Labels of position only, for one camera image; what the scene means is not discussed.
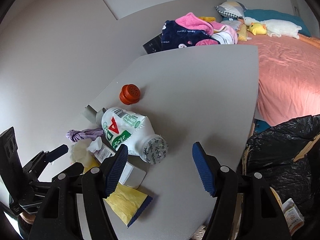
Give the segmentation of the white goose plush toy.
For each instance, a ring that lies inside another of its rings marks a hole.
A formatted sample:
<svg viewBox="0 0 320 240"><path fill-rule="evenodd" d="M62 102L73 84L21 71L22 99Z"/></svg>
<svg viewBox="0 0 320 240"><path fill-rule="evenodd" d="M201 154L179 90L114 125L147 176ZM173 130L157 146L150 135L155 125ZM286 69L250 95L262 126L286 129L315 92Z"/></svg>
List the white goose plush toy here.
<svg viewBox="0 0 320 240"><path fill-rule="evenodd" d="M267 27L267 36L272 37L291 37L295 38L297 40L301 40L307 44L310 44L314 47L319 48L319 38L316 37L308 37L304 36L302 34L299 34L298 32L302 29L301 26L294 24L290 21L284 21L284 20L266 20L266 21L257 21L254 18L250 17L244 17L243 19L244 24L247 26L252 23L261 23L266 25Z"/></svg>

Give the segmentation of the yellow duck plush toy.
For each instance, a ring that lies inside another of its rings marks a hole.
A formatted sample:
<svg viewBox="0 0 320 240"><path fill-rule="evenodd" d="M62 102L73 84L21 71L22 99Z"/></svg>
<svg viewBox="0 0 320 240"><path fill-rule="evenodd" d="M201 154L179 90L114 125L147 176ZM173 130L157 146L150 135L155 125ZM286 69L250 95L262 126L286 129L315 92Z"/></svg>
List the yellow duck plush toy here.
<svg viewBox="0 0 320 240"><path fill-rule="evenodd" d="M252 33L254 36L256 35L266 35L267 27L261 23L252 23L248 26L248 31Z"/></svg>

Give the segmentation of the checked grey yellow pillow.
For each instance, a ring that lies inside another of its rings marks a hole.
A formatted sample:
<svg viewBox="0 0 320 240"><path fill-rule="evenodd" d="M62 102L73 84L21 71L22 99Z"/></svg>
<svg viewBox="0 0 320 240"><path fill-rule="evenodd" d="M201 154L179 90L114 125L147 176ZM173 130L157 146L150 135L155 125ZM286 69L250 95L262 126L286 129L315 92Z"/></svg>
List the checked grey yellow pillow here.
<svg viewBox="0 0 320 240"><path fill-rule="evenodd" d="M235 1L227 1L218 6L215 6L217 12L225 18L244 18L246 7Z"/></svg>

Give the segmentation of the teal pillow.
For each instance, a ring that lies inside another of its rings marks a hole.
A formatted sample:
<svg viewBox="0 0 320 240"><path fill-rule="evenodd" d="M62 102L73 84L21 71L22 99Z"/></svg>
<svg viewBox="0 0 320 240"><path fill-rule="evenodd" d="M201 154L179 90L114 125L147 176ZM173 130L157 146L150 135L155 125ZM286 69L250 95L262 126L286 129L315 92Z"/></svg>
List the teal pillow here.
<svg viewBox="0 0 320 240"><path fill-rule="evenodd" d="M293 22L296 25L302 27L298 32L304 36L311 37L311 33L308 30L307 26L299 16L290 15L287 13L282 13L276 10L263 10L263 9L246 9L244 12L246 17L254 18L257 21L266 21L266 20L284 20Z"/></svg>

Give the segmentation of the white barcode carton box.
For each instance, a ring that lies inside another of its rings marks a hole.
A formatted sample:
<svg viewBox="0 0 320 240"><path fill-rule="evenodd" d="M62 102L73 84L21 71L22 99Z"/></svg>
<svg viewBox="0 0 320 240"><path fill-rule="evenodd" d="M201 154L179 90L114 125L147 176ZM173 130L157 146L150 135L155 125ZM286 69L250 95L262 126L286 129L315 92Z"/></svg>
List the white barcode carton box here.
<svg viewBox="0 0 320 240"><path fill-rule="evenodd" d="M142 183L146 172L127 161L129 154L126 147L121 146L120 153L114 152L98 137L91 142L88 150L103 165L104 180L108 186L120 183L137 189Z"/></svg>

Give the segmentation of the yellow snack bag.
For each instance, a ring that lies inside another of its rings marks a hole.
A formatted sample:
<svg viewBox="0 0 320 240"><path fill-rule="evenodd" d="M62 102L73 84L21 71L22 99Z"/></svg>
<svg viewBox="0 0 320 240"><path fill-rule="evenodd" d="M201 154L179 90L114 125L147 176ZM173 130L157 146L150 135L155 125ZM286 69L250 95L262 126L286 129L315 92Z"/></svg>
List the yellow snack bag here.
<svg viewBox="0 0 320 240"><path fill-rule="evenodd" d="M130 227L152 202L153 198L137 190L146 172L127 162L116 190L104 201L112 211Z"/></svg>

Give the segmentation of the white tissue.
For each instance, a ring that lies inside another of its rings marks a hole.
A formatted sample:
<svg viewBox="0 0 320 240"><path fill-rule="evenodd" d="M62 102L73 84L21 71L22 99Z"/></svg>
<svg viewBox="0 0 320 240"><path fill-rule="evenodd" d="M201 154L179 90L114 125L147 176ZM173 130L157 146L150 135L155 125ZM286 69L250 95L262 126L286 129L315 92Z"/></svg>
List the white tissue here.
<svg viewBox="0 0 320 240"><path fill-rule="evenodd" d="M93 157L93 153L87 149L91 142L91 139L81 139L71 146L69 153L72 164L78 162L85 168L100 166L100 163Z"/></svg>

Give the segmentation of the purple wrapper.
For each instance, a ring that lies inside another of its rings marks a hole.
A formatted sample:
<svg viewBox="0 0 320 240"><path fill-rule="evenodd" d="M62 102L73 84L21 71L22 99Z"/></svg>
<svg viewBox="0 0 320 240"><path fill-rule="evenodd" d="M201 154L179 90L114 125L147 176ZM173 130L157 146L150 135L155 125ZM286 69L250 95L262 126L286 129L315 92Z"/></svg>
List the purple wrapper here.
<svg viewBox="0 0 320 240"><path fill-rule="evenodd" d="M102 137L104 134L102 128L74 130L71 129L66 133L66 137L72 142L78 142L79 140L91 139L95 141L98 137Z"/></svg>

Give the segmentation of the grey bedside cabinet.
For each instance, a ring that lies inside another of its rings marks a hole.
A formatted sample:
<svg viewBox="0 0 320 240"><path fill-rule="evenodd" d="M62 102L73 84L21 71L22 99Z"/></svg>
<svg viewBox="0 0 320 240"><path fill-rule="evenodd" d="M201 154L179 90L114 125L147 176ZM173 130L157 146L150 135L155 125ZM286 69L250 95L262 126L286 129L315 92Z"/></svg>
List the grey bedside cabinet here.
<svg viewBox="0 0 320 240"><path fill-rule="evenodd" d="M55 89L36 130L47 148L63 144L67 130L87 126L86 103L117 106L121 87L137 85L142 99L131 109L150 119L169 154L146 168L141 189L154 200L142 216L131 227L114 213L110 219L119 239L188 239L215 204L191 156L193 143L236 168L254 117L258 76L258 49L249 45L163 51L139 57L118 75L93 70L80 81L58 71L49 76Z"/></svg>

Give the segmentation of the orange round plastic cap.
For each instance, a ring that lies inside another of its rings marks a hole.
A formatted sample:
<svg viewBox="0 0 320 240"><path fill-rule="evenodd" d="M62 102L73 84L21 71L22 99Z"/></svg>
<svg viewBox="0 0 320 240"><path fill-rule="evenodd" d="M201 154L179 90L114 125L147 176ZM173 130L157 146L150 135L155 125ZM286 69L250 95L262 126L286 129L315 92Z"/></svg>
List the orange round plastic cap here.
<svg viewBox="0 0 320 240"><path fill-rule="evenodd" d="M120 101L125 105L132 105L140 100L140 89L134 84L124 85L119 94Z"/></svg>

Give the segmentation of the white AD drink bottle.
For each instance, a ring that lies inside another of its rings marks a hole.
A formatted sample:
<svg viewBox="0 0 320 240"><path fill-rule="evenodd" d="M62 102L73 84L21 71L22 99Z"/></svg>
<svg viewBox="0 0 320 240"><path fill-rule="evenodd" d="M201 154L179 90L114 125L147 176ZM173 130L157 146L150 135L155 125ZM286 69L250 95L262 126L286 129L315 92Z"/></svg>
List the white AD drink bottle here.
<svg viewBox="0 0 320 240"><path fill-rule="evenodd" d="M120 107L111 107L101 118L101 126L109 144L117 150L126 145L129 155L155 165L168 154L166 140L156 134L147 116Z"/></svg>

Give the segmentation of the pink bed sheet mattress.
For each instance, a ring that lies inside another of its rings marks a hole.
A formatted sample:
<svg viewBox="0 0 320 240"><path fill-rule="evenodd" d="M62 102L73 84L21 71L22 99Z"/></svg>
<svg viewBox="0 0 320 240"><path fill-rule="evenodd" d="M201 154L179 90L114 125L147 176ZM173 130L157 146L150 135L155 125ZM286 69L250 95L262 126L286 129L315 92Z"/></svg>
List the pink bed sheet mattress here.
<svg viewBox="0 0 320 240"><path fill-rule="evenodd" d="M291 37L249 35L258 48L257 109L271 126L319 114L319 48Z"/></svg>

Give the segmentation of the navy pink clothes pile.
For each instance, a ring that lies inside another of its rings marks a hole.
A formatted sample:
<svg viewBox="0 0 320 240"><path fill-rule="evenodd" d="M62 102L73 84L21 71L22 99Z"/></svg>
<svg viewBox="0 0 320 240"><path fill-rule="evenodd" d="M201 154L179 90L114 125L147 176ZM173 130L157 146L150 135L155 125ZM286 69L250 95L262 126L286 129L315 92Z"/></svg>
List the navy pink clothes pile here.
<svg viewBox="0 0 320 240"><path fill-rule="evenodd" d="M162 28L162 50L237 43L238 34L230 25L197 17L192 12L166 21Z"/></svg>

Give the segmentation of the white red paper packet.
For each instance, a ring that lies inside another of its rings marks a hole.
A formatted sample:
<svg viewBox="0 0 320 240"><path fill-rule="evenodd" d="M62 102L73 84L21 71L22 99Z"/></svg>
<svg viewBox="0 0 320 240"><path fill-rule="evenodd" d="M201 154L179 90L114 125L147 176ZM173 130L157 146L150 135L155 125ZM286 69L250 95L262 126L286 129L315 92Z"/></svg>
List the white red paper packet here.
<svg viewBox="0 0 320 240"><path fill-rule="evenodd" d="M282 211L292 236L298 229L304 225L304 216L301 214L292 198L289 198L282 204Z"/></svg>

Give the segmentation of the yellow corn plush toy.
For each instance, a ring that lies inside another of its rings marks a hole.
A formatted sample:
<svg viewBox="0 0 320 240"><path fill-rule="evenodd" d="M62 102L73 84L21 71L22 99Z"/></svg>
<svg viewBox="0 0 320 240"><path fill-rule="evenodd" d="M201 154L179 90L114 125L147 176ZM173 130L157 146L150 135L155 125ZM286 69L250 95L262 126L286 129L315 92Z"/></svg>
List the yellow corn plush toy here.
<svg viewBox="0 0 320 240"><path fill-rule="evenodd" d="M238 31L238 41L247 41L251 40L252 38L248 35L249 31L247 30L247 26L245 24L242 24Z"/></svg>

